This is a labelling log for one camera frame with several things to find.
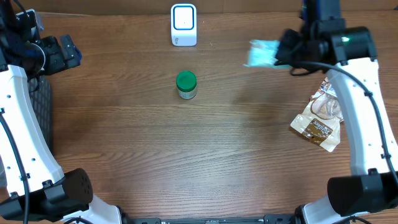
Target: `brown packaging bag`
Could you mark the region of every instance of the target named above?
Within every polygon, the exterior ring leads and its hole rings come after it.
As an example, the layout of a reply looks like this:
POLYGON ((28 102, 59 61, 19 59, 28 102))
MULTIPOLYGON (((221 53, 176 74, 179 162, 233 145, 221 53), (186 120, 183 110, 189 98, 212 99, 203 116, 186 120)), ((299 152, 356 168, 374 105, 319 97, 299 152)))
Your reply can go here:
POLYGON ((340 122, 343 113, 336 93, 326 78, 310 98, 302 114, 290 124, 292 128, 329 152, 340 143, 340 122))

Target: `blue cloth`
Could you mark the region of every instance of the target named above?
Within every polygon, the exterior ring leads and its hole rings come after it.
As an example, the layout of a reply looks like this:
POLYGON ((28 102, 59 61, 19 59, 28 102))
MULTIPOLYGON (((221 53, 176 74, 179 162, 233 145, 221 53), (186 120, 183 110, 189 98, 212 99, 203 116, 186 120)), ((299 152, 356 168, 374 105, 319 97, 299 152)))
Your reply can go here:
POLYGON ((246 67, 262 67, 262 68, 275 68, 287 69, 288 65, 275 66, 277 59, 275 55, 278 51, 278 40, 252 40, 251 50, 249 51, 248 63, 246 67))

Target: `wood grain surface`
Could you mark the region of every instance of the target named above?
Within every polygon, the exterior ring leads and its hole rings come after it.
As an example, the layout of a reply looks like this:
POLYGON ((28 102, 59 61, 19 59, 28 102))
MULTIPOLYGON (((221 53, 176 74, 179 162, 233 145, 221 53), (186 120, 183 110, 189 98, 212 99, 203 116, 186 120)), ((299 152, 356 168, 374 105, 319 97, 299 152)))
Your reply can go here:
MULTIPOLYGON (((393 10, 397 0, 340 0, 343 10, 393 10)), ((194 4, 199 13, 298 12, 302 0, 35 0, 22 1, 26 9, 89 15, 170 14, 175 3, 194 4)))
MULTIPOLYGON (((344 16, 373 33, 398 133, 398 13, 344 16)), ((350 175, 345 127, 329 153, 289 124, 324 75, 243 66, 250 40, 300 23, 295 12, 198 15, 197 46, 174 47, 167 15, 44 18, 43 37, 70 34, 83 52, 80 67, 49 77, 56 160, 84 168, 95 193, 132 217, 261 216, 317 200, 329 178, 350 175), (198 78, 192 100, 177 94, 184 70, 198 78)), ((366 218, 397 223, 398 212, 366 218)))

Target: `white casing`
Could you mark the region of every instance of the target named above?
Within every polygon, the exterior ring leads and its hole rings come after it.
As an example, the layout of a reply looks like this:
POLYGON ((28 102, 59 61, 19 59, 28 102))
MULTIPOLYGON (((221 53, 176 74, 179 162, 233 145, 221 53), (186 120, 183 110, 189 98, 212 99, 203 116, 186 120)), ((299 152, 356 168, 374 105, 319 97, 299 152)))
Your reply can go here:
POLYGON ((99 197, 94 195, 89 209, 82 212, 77 211, 64 216, 62 221, 66 222, 71 218, 80 217, 94 224, 121 224, 120 210, 114 205, 108 205, 99 197))
MULTIPOLYGON (((367 212, 357 213, 355 216, 365 215, 367 212)), ((329 197, 326 195, 316 202, 305 205, 303 216, 306 224, 332 224, 347 217, 341 217, 331 207, 329 197)))
POLYGON ((172 43, 188 47, 197 44, 197 9, 193 4, 175 4, 171 9, 172 43))
MULTIPOLYGON (((336 66, 355 76, 373 92, 373 97, 382 117, 388 150, 392 156, 391 161, 395 168, 398 167, 398 147, 392 134, 381 95, 378 62, 372 62, 370 58, 360 58, 349 60, 346 66, 340 64, 336 66)), ((381 157, 384 151, 381 147, 376 114, 369 97, 364 95, 364 90, 360 86, 341 72, 329 70, 326 74, 336 91, 343 111, 351 154, 351 174, 367 175, 368 169, 372 168, 376 168, 379 173, 390 172, 386 160, 381 157)), ((331 224, 346 218, 341 217, 334 211, 327 195, 304 206, 303 215, 306 224, 331 224)))
MULTIPOLYGON (((0 108, 5 110, 3 117, 14 137, 26 174, 30 175, 30 192, 42 189, 42 182, 46 180, 56 183, 62 179, 62 168, 51 154, 32 108, 23 68, 8 65, 8 71, 0 73, 0 108)), ((3 128, 0 128, 0 155, 9 194, 17 192, 19 196, 24 195, 21 173, 3 128)))

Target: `printed label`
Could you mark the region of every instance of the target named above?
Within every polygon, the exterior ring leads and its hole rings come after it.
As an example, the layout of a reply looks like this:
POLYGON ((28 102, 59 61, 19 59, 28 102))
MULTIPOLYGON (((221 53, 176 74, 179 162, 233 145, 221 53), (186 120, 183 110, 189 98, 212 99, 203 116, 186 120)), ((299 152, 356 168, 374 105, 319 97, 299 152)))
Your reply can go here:
POLYGON ((302 134, 309 138, 311 142, 320 145, 332 132, 331 128, 314 118, 302 134))
POLYGON ((191 92, 188 92, 188 93, 178 90, 178 93, 181 96, 181 98, 186 99, 186 100, 189 100, 189 99, 192 99, 193 97, 195 97, 197 92, 198 92, 198 88, 195 88, 194 90, 192 90, 191 92))

